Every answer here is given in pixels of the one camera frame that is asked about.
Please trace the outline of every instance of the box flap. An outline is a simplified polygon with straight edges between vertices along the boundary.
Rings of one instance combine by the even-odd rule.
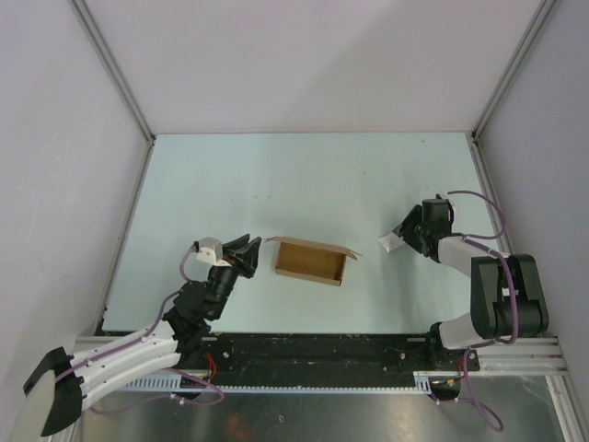
[[[264,242],[276,241],[283,242],[285,244],[295,244],[296,246],[306,246],[314,249],[323,249],[336,251],[338,253],[346,255],[348,258],[358,260],[358,256],[362,256],[360,253],[348,249],[347,247],[334,246],[333,244],[324,244],[322,242],[307,241],[306,239],[292,238],[292,237],[272,237],[264,239]]]

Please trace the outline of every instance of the metal plate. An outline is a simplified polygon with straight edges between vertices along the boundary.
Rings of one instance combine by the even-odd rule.
[[[563,441],[543,378],[473,379],[478,394],[505,423],[496,434],[468,404],[436,406],[421,395],[228,394],[211,408],[167,400],[126,414],[83,416],[83,442],[518,442]],[[111,394],[116,409],[149,393]]]

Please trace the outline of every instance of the metal frame edge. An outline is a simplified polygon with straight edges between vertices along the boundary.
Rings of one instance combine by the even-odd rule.
[[[145,137],[147,141],[150,141],[154,134],[149,129],[149,125],[147,124],[147,120],[145,116],[141,112],[139,105],[137,104],[137,100],[135,99],[131,88],[129,87],[129,83],[125,79],[124,75],[122,74],[119,65],[117,64],[112,51],[109,48],[106,40],[102,36],[100,29],[98,27],[97,21],[92,16],[90,9],[85,0],[67,0],[72,10],[74,11],[75,16],[77,17],[80,25],[84,29],[90,43],[94,47],[96,54],[104,69],[106,70],[110,80],[112,81],[113,86],[119,92],[121,99],[127,108],[127,110],[131,113],[135,124],[139,128],[139,131]]]
[[[92,322],[92,333],[96,333],[98,331],[98,326],[102,321],[104,316],[104,312],[107,306],[107,302],[110,296],[110,290],[112,289],[112,285],[114,284],[115,276],[119,270],[119,265],[121,263],[121,256],[122,251],[124,250],[125,244],[127,242],[127,236],[129,234],[129,230],[131,229],[131,224],[133,223],[133,217],[135,215],[135,209],[137,208],[137,203],[139,202],[139,195],[141,194],[141,190],[144,186],[145,176],[147,175],[147,170],[149,169],[149,162],[151,160],[151,154],[154,150],[154,145],[156,144],[156,138],[153,137],[149,144],[147,145],[147,149],[145,150],[144,156],[141,161],[141,167],[139,169],[139,173],[137,174],[137,179],[135,185],[133,186],[133,194],[131,197],[131,201],[129,202],[129,206],[127,208],[127,212],[125,215],[125,220],[122,226],[121,234],[119,235],[117,246],[114,252],[114,256],[112,258],[112,262],[110,264],[109,273],[107,275],[106,284],[104,285],[104,289],[102,290],[100,304],[98,306],[98,310],[94,321]]]
[[[517,44],[514,54],[512,55],[509,63],[505,67],[503,74],[499,80],[499,83],[493,90],[491,98],[487,102],[479,120],[475,124],[473,134],[475,139],[479,139],[482,133],[485,131],[489,120],[497,111],[502,103],[503,98],[509,92],[515,78],[525,64],[527,56],[530,54],[532,48],[538,40],[541,32],[546,27],[554,11],[557,9],[561,0],[543,0],[542,3],[537,7],[536,13],[532,17],[530,23],[524,31],[524,35]]]

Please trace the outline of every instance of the open cardboard box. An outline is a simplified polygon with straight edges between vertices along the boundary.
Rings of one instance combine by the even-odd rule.
[[[276,273],[317,283],[341,285],[346,259],[362,256],[342,246],[291,237],[273,237],[280,242],[274,268]]]

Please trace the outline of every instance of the purple cable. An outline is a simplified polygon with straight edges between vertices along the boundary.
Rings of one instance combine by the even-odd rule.
[[[149,396],[148,398],[145,398],[142,401],[134,403],[133,405],[129,405],[128,407],[120,408],[118,410],[97,410],[94,407],[90,407],[88,410],[90,410],[92,413],[100,414],[101,416],[113,416],[115,414],[127,413],[133,408],[139,407],[152,401],[159,401],[160,399],[172,399],[172,397],[169,393],[156,394],[155,396]]]
[[[152,401],[159,401],[160,399],[171,399],[171,400],[176,400],[180,403],[189,403],[191,405],[209,406],[209,405],[216,405],[217,403],[219,403],[220,401],[222,401],[225,398],[225,394],[221,391],[221,389],[219,389],[216,385],[213,385],[210,382],[207,382],[206,380],[196,378],[196,377],[189,375],[188,373],[185,373],[183,371],[180,371],[176,368],[166,368],[166,370],[171,371],[172,373],[176,373],[177,375],[181,375],[182,377],[184,377],[186,379],[192,380],[194,382],[198,382],[199,384],[203,385],[205,388],[214,390],[214,392],[216,392],[219,395],[219,397],[217,399],[215,399],[214,401],[197,401],[194,399],[188,399],[188,398],[184,398],[181,396],[177,396],[173,393],[164,393],[164,394],[157,394],[155,396],[149,396],[148,398],[145,398],[142,401],[134,403],[133,405],[129,405],[128,407],[120,408],[118,410],[103,411],[103,410],[97,410],[94,407],[90,407],[89,410],[92,413],[100,414],[101,416],[113,416],[116,414],[127,413],[130,410],[133,410],[134,408],[140,407],[141,405],[144,405],[144,404],[152,402]]]
[[[491,428],[491,430],[496,431],[497,433],[501,433],[505,428],[503,426],[503,422],[502,422],[501,418],[497,415],[496,412],[494,412],[491,408],[489,408],[489,406],[487,406],[484,403],[482,403],[481,401],[479,401],[479,397],[477,396],[477,392],[475,391],[475,389],[472,386],[472,379],[470,378],[470,375],[468,374],[468,355],[470,354],[470,350],[471,350],[471,348],[469,347],[464,351],[464,355],[462,356],[462,363],[464,364],[464,379],[467,382],[468,390],[470,391],[470,396],[472,396],[472,397],[465,398],[465,399],[462,399],[459,401],[472,403],[475,407],[477,407],[479,409],[479,413],[480,413],[481,417],[483,418],[485,423]],[[492,419],[489,417],[489,413],[492,414],[492,416],[497,421],[498,425],[495,425],[493,423]]]
[[[186,271],[184,270],[184,267],[186,266],[186,261],[188,260],[189,256],[191,256],[192,253],[195,251],[196,251],[196,249],[194,249],[194,246],[190,246],[189,249],[186,250],[186,253],[184,253],[184,256],[182,257],[182,261],[180,261],[180,275],[182,276],[184,281],[187,281],[187,282],[192,282],[193,280],[188,277],[188,275],[186,274]]]
[[[212,384],[211,382],[207,382],[206,380],[199,379],[193,375],[189,375],[188,373],[178,370],[177,368],[166,368],[166,370],[171,371],[172,373],[176,373],[177,375],[181,375],[183,378],[189,379],[192,382],[197,382],[206,387],[207,389],[214,390],[214,392],[219,395],[219,397],[214,401],[194,401],[190,399],[184,399],[185,402],[191,403],[193,405],[215,405],[225,398],[225,394],[221,391],[221,389],[219,389],[216,385]]]
[[[179,293],[179,291],[176,291],[170,295],[168,295],[164,301],[162,302],[162,305],[159,308],[159,312],[157,313],[157,318],[156,321],[151,325],[151,327],[144,333],[144,335],[142,337],[148,336],[150,335],[157,327],[157,324],[161,321],[162,317],[164,316],[164,309],[166,308],[166,303],[175,295],[177,295]],[[84,359],[81,362],[78,362],[77,364],[75,364],[74,366],[72,366],[71,368],[68,368],[67,370],[65,370],[62,374],[60,374],[59,376],[57,376],[55,378],[55,383],[59,382],[60,380],[62,380],[63,378],[65,378],[67,375],[69,375],[70,373],[74,373],[76,370],[79,370],[80,368],[82,368],[83,366],[87,366],[88,362],[96,362],[99,361],[100,359],[103,359],[107,356],[113,355],[115,353],[121,352],[122,350],[125,350],[126,348],[132,347],[133,345],[135,345],[136,343],[140,343],[141,342],[141,338],[135,338],[132,341],[129,341],[128,343],[124,343],[122,345],[119,345],[118,347],[114,347],[111,348],[110,350],[107,350],[104,353],[101,353],[99,355],[94,355],[92,357],[89,357],[88,359]]]
[[[508,340],[500,338],[500,339],[497,339],[497,342],[499,342],[499,343],[514,343],[515,340],[517,340],[517,336],[519,333],[519,314],[517,313],[517,294],[515,293],[514,277],[512,275],[511,270],[509,269],[509,265],[507,264],[507,261],[505,260],[503,255],[501,255],[501,253],[498,252],[497,250],[493,250],[490,247],[487,247],[487,246],[480,244],[477,241],[473,241],[469,238],[463,238],[463,240],[467,244],[470,244],[471,246],[476,247],[477,249],[486,251],[490,255],[497,258],[499,260],[499,262],[501,263],[503,271],[505,272],[505,279],[507,280],[507,288],[509,289],[509,301],[510,301],[510,305],[512,307],[512,337],[509,338]]]
[[[438,398],[435,397],[435,394],[431,394],[430,396],[434,401],[440,402],[440,403],[449,403],[449,402],[462,402],[462,403],[469,403],[471,405],[475,405],[477,406],[477,404],[475,403],[475,401],[473,401],[470,398],[457,398],[457,399],[449,399],[447,401],[441,401]],[[485,410],[485,412],[490,413],[494,418],[495,421],[497,421],[497,426],[493,425],[490,420],[487,420],[483,417],[483,419],[485,420],[485,424],[487,424],[488,426],[490,426],[493,430],[495,430],[497,433],[502,433],[503,430],[505,429],[505,426],[503,425],[503,421],[501,420],[501,417],[499,417],[499,414],[497,414],[489,405],[487,405],[486,403],[483,402],[479,402],[479,405]]]
[[[488,235],[467,234],[468,237],[476,238],[476,239],[497,239],[497,238],[502,237],[505,234],[505,229],[507,226],[507,220],[505,219],[505,214],[503,213],[503,211],[501,210],[499,205],[497,205],[497,203],[495,203],[491,198],[483,195],[482,193],[473,192],[473,191],[451,191],[451,192],[448,192],[447,194],[448,195],[464,194],[464,195],[478,196],[480,199],[485,200],[485,202],[488,205],[490,205],[493,209],[495,209],[495,212],[497,212],[497,215],[499,216],[499,219],[501,221],[501,228],[499,229],[499,232],[496,235],[488,236]]]
[[[149,330],[147,330],[144,334],[145,337],[149,336],[156,328],[157,328],[157,324],[162,320],[162,318],[164,317],[164,310],[166,309],[166,304],[167,302],[174,297],[175,295],[177,295],[178,293],[180,293],[179,290],[175,291],[174,293],[170,293],[168,296],[166,296],[164,298],[164,301],[162,302],[162,305],[159,306],[159,311],[157,312],[157,316],[156,316],[156,320],[154,321],[153,324],[151,324],[151,327],[149,328]]]

